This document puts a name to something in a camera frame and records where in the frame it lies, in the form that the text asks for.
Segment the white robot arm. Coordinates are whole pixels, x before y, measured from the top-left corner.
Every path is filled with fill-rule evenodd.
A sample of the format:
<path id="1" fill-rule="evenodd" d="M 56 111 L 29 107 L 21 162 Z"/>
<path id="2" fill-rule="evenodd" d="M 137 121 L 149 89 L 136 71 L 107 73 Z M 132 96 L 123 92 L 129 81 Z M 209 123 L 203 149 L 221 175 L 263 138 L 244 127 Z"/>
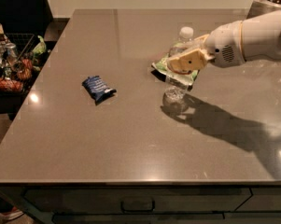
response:
<path id="1" fill-rule="evenodd" d="M 171 56 L 167 67 L 187 75 L 209 63 L 227 68 L 261 59 L 281 61 L 281 10 L 221 25 Z"/>

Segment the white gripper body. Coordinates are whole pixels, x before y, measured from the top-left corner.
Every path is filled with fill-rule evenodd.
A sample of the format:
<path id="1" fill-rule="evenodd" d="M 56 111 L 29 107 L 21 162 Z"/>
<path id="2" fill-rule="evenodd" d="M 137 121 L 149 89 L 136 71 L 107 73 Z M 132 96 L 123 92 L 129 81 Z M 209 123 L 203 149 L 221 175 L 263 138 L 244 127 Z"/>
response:
<path id="1" fill-rule="evenodd" d="M 204 47 L 214 57 L 214 66 L 227 68 L 245 62 L 241 48 L 242 25 L 242 21 L 221 25 L 206 38 Z"/>

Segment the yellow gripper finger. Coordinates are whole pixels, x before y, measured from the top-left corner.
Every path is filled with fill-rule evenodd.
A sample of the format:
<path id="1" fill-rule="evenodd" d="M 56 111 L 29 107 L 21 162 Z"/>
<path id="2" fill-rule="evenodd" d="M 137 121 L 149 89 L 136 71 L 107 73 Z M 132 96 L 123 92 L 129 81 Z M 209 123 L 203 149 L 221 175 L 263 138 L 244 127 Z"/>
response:
<path id="1" fill-rule="evenodd" d="M 195 70 L 204 69 L 214 59 L 215 56 L 209 54 L 206 49 L 186 49 L 169 57 L 167 67 L 176 74 L 188 75 Z"/>
<path id="2" fill-rule="evenodd" d="M 196 37 L 196 38 L 194 39 L 194 41 L 202 41 L 202 42 L 204 42 L 207 37 L 209 37 L 209 34 L 201 35 L 201 36 L 199 36 L 199 37 Z"/>

